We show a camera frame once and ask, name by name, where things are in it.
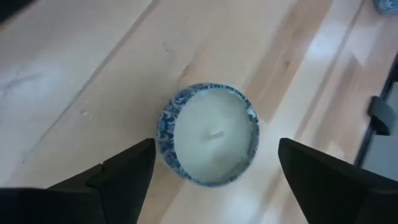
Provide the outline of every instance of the wooden table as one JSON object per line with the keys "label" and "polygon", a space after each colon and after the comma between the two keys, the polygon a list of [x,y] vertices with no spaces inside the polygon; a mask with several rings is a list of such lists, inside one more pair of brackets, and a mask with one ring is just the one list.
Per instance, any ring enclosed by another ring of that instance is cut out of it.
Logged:
{"label": "wooden table", "polygon": [[0,181],[48,187],[154,136],[178,90],[231,85],[260,117],[248,171],[208,189],[162,160],[139,223],[305,223],[282,137],[353,162],[398,50],[371,0],[41,0],[0,27]]}

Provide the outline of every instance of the black object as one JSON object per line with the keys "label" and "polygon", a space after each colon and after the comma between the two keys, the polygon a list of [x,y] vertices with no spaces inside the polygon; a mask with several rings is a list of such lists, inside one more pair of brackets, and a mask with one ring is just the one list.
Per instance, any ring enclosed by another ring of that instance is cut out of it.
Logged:
{"label": "black object", "polygon": [[309,224],[398,223],[398,182],[291,139],[278,154]]}
{"label": "black object", "polygon": [[[387,80],[386,80],[386,82],[384,84],[384,87],[383,87],[383,89],[381,91],[381,94],[379,96],[379,98],[381,100],[385,101],[385,100],[388,99],[388,97],[389,97],[389,95],[391,93],[392,87],[394,85],[394,82],[398,82],[398,55],[396,55],[396,57],[394,59],[394,62],[393,62],[392,67],[390,69],[390,73],[389,73],[389,75],[387,77]],[[369,145],[370,145],[375,133],[376,132],[373,129],[373,125],[369,124],[368,129],[366,130],[366,133],[365,133],[365,135],[363,137],[361,146],[359,147],[359,151],[358,151],[358,154],[356,156],[356,159],[354,161],[354,165],[355,166],[362,167],[363,161],[364,161],[364,159],[366,157],[366,154],[368,152]]]}
{"label": "black object", "polygon": [[371,117],[370,126],[378,135],[389,136],[395,125],[395,114],[392,108],[380,97],[372,97],[368,109]]}
{"label": "black object", "polygon": [[0,23],[30,4],[33,0],[5,0],[0,3]]}
{"label": "black object", "polygon": [[48,189],[1,189],[1,223],[136,223],[155,162],[146,139]]}

